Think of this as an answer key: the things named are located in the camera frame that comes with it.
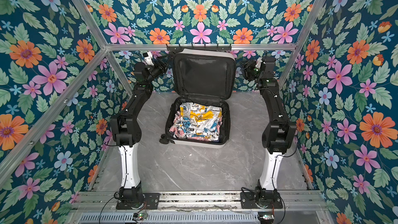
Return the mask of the white yellow blue patterned garment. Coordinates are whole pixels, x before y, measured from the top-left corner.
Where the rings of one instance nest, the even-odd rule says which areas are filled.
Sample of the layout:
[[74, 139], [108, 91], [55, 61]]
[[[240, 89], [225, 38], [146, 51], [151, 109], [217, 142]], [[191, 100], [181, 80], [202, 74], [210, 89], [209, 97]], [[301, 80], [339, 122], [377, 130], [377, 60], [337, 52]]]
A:
[[169, 132], [174, 138], [217, 142], [222, 125], [222, 108], [193, 102], [180, 104]]

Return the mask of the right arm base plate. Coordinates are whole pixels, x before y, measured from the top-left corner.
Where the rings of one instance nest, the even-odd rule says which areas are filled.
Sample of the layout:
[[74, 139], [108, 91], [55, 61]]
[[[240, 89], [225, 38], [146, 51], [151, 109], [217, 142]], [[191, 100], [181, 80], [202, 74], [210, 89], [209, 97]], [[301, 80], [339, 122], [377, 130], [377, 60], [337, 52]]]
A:
[[244, 191], [240, 193], [240, 203], [243, 209], [282, 209], [284, 205], [277, 191], [266, 190], [259, 194]]

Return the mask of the white hard-shell suitcase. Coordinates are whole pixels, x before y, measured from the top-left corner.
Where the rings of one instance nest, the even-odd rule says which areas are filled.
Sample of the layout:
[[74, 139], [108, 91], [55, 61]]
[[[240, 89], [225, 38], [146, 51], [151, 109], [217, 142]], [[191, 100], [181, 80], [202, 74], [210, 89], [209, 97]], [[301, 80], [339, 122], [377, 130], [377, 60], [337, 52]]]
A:
[[[160, 143], [222, 148], [230, 135], [230, 109], [226, 100], [231, 97], [233, 91], [235, 71], [236, 61], [229, 52], [188, 48], [178, 52], [173, 58], [173, 74], [174, 91], [178, 93], [179, 98], [172, 104], [166, 131], [161, 136]], [[208, 142], [172, 137], [169, 131], [172, 117], [177, 113], [180, 104], [186, 102], [222, 108], [220, 138]]]

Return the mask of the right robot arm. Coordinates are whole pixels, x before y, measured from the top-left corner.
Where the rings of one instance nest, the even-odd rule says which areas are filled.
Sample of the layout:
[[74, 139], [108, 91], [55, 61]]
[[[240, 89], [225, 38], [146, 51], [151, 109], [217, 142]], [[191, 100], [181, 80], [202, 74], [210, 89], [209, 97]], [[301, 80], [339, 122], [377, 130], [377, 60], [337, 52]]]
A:
[[275, 59], [262, 57], [244, 65], [244, 78], [255, 81], [263, 97], [269, 116], [262, 134], [266, 149], [262, 175], [254, 189], [254, 202], [259, 208], [280, 207], [282, 200], [277, 191], [277, 178], [282, 159], [293, 143], [295, 124], [290, 120], [280, 97], [278, 80], [274, 78]]

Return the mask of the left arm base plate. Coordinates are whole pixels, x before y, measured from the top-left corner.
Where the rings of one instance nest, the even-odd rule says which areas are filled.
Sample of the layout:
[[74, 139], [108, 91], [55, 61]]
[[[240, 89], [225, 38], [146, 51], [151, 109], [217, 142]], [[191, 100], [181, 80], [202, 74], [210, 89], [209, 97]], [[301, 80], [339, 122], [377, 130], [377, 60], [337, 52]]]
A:
[[118, 199], [117, 210], [157, 209], [160, 202], [159, 193], [124, 192]]

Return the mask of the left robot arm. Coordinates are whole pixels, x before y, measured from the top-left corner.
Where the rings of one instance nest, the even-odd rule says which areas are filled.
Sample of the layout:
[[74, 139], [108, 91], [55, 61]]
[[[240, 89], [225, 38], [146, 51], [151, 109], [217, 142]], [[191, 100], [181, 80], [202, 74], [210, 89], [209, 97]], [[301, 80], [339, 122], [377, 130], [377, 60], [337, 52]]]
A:
[[141, 209], [145, 206], [145, 195], [138, 172], [138, 144], [142, 138], [138, 116], [153, 93], [152, 82], [167, 71], [170, 56], [155, 58], [152, 52], [147, 52], [143, 54], [143, 58], [143, 62], [134, 65], [136, 83], [131, 99], [110, 120], [113, 140], [119, 148], [122, 166], [121, 187], [114, 195], [118, 201], [116, 209]]

